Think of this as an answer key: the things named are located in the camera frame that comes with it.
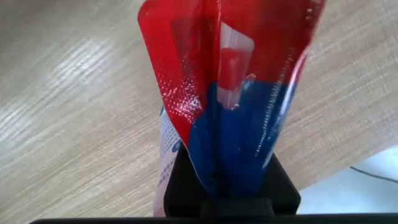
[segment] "black plastic stand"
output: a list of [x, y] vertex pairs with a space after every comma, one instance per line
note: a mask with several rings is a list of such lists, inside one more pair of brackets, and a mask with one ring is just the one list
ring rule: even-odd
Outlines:
[[183, 145], [178, 150], [164, 197], [167, 217], [294, 215], [299, 204], [300, 194], [275, 155], [267, 167], [264, 184], [254, 198], [210, 199]]

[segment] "red and blue package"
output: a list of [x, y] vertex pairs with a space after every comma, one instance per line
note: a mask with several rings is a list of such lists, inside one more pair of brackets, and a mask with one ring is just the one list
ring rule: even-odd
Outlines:
[[250, 196], [325, 0], [148, 0], [141, 27], [165, 110], [208, 193]]

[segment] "shiny plastic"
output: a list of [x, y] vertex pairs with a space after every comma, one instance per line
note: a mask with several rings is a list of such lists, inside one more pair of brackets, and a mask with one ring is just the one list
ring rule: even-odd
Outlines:
[[167, 114], [212, 196], [260, 188], [324, 0], [149, 0], [141, 27]]

